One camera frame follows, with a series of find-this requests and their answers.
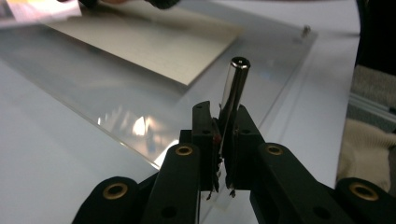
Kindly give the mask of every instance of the silver metal tube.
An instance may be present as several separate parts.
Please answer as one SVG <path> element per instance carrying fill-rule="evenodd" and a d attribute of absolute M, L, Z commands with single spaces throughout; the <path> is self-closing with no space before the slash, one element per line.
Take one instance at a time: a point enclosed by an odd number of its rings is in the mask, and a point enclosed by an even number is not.
<path fill-rule="evenodd" d="M 250 62 L 246 58 L 231 59 L 219 113 L 219 130 L 223 138 L 227 129 L 233 127 L 249 68 Z"/>

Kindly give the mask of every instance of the white surface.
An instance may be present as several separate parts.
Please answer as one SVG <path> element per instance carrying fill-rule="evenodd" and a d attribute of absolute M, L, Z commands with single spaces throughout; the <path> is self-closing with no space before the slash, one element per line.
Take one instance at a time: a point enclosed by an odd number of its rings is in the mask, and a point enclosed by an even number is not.
<path fill-rule="evenodd" d="M 318 32 L 277 114 L 261 131 L 289 147 L 314 177 L 333 185 L 359 43 L 355 1 L 224 2 Z M 0 223 L 69 223 L 93 187 L 113 175 L 153 170 L 18 73 L 0 63 Z M 248 195 L 218 197 L 205 223 L 257 223 Z"/>
<path fill-rule="evenodd" d="M 0 223 L 70 223 L 101 181 L 155 169 L 0 62 Z"/>

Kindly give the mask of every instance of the beige paper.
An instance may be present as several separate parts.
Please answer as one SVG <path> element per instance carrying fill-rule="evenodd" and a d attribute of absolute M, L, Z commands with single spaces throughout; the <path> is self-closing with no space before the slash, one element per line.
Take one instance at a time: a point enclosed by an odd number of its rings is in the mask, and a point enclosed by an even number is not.
<path fill-rule="evenodd" d="M 242 32 L 226 21 L 177 7 L 159 10 L 143 1 L 101 5 L 47 25 L 185 85 Z"/>

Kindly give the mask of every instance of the brass grommet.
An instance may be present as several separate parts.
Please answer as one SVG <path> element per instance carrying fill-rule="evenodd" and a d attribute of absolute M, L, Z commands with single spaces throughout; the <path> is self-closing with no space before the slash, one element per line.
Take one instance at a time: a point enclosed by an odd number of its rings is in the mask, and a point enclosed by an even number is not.
<path fill-rule="evenodd" d="M 126 194 L 128 186 L 124 183 L 115 183 L 107 186 L 103 190 L 103 197 L 108 200 L 116 200 Z"/>
<path fill-rule="evenodd" d="M 191 147 L 180 146 L 176 149 L 176 154 L 179 156 L 188 156 L 192 153 Z"/>
<path fill-rule="evenodd" d="M 359 182 L 354 182 L 354 183 L 350 184 L 349 190 L 356 196 L 358 196 L 364 200 L 367 200 L 367 201 L 376 201 L 379 198 L 379 196 L 375 192 L 375 190 L 373 190 Z"/>
<path fill-rule="evenodd" d="M 283 154 L 283 149 L 280 147 L 269 146 L 267 147 L 267 152 L 276 156 Z"/>

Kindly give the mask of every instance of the black plastic part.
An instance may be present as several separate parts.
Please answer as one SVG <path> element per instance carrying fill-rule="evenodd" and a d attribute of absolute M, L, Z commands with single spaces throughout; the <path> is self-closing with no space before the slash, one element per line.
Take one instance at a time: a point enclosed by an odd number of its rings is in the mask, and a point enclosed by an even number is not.
<path fill-rule="evenodd" d="M 98 0 L 79 0 L 79 2 L 87 8 L 94 8 L 98 5 Z"/>
<path fill-rule="evenodd" d="M 361 42 L 358 64 L 396 76 L 396 14 L 389 0 L 358 0 Z"/>
<path fill-rule="evenodd" d="M 178 144 L 168 149 L 140 223 L 198 223 L 199 148 Z"/>
<path fill-rule="evenodd" d="M 176 5 L 179 0 L 146 0 L 150 2 L 154 7 L 159 9 L 168 9 Z"/>
<path fill-rule="evenodd" d="M 178 142 L 181 143 L 191 143 L 191 130 L 181 130 Z"/>
<path fill-rule="evenodd" d="M 232 189 L 251 189 L 259 175 L 254 164 L 257 148 L 264 139 L 248 111 L 239 106 L 233 126 L 233 139 L 225 139 L 223 145 L 224 164 L 227 172 L 226 184 Z"/>
<path fill-rule="evenodd" d="M 260 169 L 259 187 L 251 191 L 255 201 L 272 202 L 278 212 L 278 223 L 354 223 L 329 195 L 328 191 L 303 167 L 294 155 L 278 144 L 262 144 L 256 157 Z M 257 217 L 265 217 L 262 207 L 253 209 Z"/>
<path fill-rule="evenodd" d="M 390 108 L 389 108 L 389 113 L 390 113 L 390 114 L 393 114 L 393 115 L 396 115 L 396 108 L 390 107 Z"/>
<path fill-rule="evenodd" d="M 104 192 L 107 187 L 115 186 L 109 193 L 117 194 L 117 184 L 127 186 L 125 194 L 117 199 L 107 199 Z M 74 224 L 121 224 L 138 223 L 142 206 L 138 202 L 138 186 L 132 179 L 112 177 L 96 186 L 84 204 L 79 208 Z"/>
<path fill-rule="evenodd" d="M 192 108 L 191 141 L 201 149 L 201 190 L 218 190 L 216 172 L 219 169 L 220 136 L 216 122 L 210 115 L 210 102 L 202 102 Z"/>
<path fill-rule="evenodd" d="M 157 180 L 158 173 L 152 175 L 151 177 L 145 179 L 144 181 L 138 184 L 139 193 L 137 195 L 137 203 L 140 204 L 139 214 L 136 214 L 136 218 L 134 220 L 138 220 L 140 223 L 140 219 L 143 216 L 143 212 L 146 210 L 147 202 L 149 201 L 149 196 L 154 187 L 154 183 Z"/>
<path fill-rule="evenodd" d="M 358 178 L 342 179 L 335 194 L 356 223 L 396 223 L 396 199 L 373 183 Z"/>

